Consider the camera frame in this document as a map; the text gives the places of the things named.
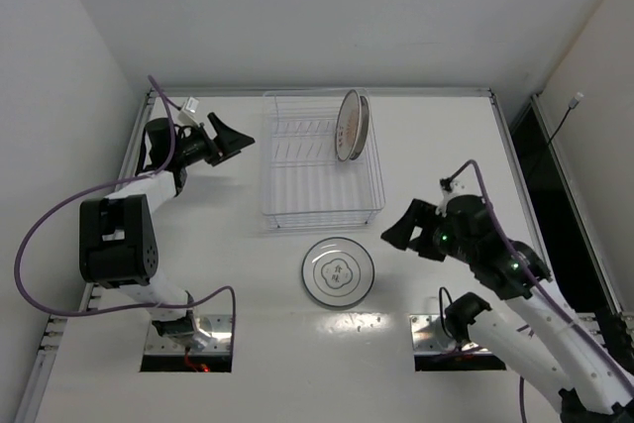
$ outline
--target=clear plastic dish rack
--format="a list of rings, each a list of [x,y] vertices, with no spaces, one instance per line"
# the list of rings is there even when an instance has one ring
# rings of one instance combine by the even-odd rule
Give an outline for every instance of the clear plastic dish rack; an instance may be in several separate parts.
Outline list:
[[[262,206],[271,229],[356,227],[385,205],[371,98],[366,145],[340,162],[335,126],[348,89],[272,91],[264,95]]]

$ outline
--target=white plate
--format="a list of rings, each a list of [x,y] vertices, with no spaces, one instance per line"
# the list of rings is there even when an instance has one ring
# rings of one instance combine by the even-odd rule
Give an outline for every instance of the white plate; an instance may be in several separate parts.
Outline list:
[[[352,89],[344,97],[335,136],[337,159],[340,161],[355,160],[361,155],[370,123],[370,106],[368,99]]]
[[[359,304],[374,284],[370,254],[348,238],[328,238],[313,246],[302,264],[302,279],[308,293],[331,308]]]

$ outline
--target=white table surface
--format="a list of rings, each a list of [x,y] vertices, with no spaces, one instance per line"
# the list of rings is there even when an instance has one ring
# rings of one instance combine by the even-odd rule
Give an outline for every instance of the white table surface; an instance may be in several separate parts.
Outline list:
[[[260,220],[258,145],[212,168],[189,170],[180,196],[154,216],[160,267],[195,297],[231,284],[238,297],[231,373],[140,373],[149,316],[143,310],[71,320],[49,380],[39,423],[55,422],[513,422],[512,371],[416,372],[408,315],[437,312],[438,287],[475,291],[514,320],[468,267],[399,252],[379,239],[413,197],[438,201],[438,180],[476,159],[507,233],[532,243],[493,110],[486,97],[372,97],[386,205],[354,232],[267,232]],[[261,135],[258,97],[201,98],[199,113]],[[153,117],[163,115],[157,102]],[[464,177],[476,187],[472,172]],[[359,331],[356,316],[327,311],[301,286],[306,251],[344,235],[366,247],[374,286],[351,313],[379,313]],[[101,306],[129,302],[107,291]],[[228,295],[202,306],[229,313]],[[559,421],[532,388],[531,422]]]

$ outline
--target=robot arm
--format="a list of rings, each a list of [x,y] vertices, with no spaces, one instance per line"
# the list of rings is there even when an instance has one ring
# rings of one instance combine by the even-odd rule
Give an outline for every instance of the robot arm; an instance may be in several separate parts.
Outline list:
[[[496,319],[488,314],[490,311],[482,312],[477,318],[471,316],[466,322],[474,342],[492,348],[508,359],[506,363],[531,381],[552,404],[556,399],[554,391],[559,388],[561,403],[558,407],[563,421],[634,421],[619,419],[634,415],[631,384],[627,381],[627,378],[631,381],[631,377],[628,375],[625,381],[618,378],[613,371],[616,363],[611,357],[600,355],[588,339],[583,338],[588,336],[581,336],[580,330],[573,329],[553,310],[507,251],[480,197],[465,194],[458,182],[449,179],[441,180],[441,188],[444,199],[440,205],[414,199],[405,215],[381,238],[400,250],[414,250],[428,260],[441,262],[450,256],[468,264],[481,284],[493,290],[526,321],[550,356],[541,351],[539,355],[531,354],[532,357],[525,357],[524,352],[514,352],[511,347],[519,343],[514,342],[508,332],[502,336],[497,334],[497,329],[492,329]],[[411,240],[415,228],[422,231]],[[511,243],[543,288],[575,319],[548,267],[527,245]],[[559,378],[552,370],[546,371],[548,377],[538,378],[523,362],[525,359],[538,360],[543,371],[551,367],[561,369],[566,379]],[[567,384],[568,378],[573,385]],[[594,416],[596,420],[583,419]]]
[[[469,292],[446,309],[449,334],[460,344],[478,343],[493,352],[544,395],[561,413],[562,389],[573,388],[568,376],[539,339],[520,334],[491,309],[488,302]]]
[[[79,253],[81,276],[105,288],[118,289],[148,308],[153,325],[192,351],[204,349],[211,335],[188,309],[165,309],[161,304],[186,305],[193,301],[184,289],[170,282],[159,269],[159,250],[152,214],[180,193],[186,168],[204,159],[211,165],[227,160],[255,141],[224,125],[215,114],[209,121],[218,133],[211,140],[202,125],[190,123],[189,135],[178,135],[174,154],[165,170],[149,174],[103,199],[85,200],[80,206]],[[169,124],[150,121],[146,133],[152,148],[150,170],[164,163],[169,152]]]

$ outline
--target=white wall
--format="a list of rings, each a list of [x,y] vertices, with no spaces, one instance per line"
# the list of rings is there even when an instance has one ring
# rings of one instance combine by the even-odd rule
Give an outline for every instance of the white wall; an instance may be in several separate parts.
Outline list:
[[[46,316],[22,301],[13,259],[28,228],[73,191],[116,178],[141,95],[79,0],[0,0],[0,421],[12,421]],[[24,278],[76,308],[77,207],[44,225]]]
[[[490,85],[512,117],[596,0],[81,0],[129,77]]]
[[[542,95],[551,132],[570,98],[585,99],[555,143],[623,304],[634,309],[634,0],[603,0]]]

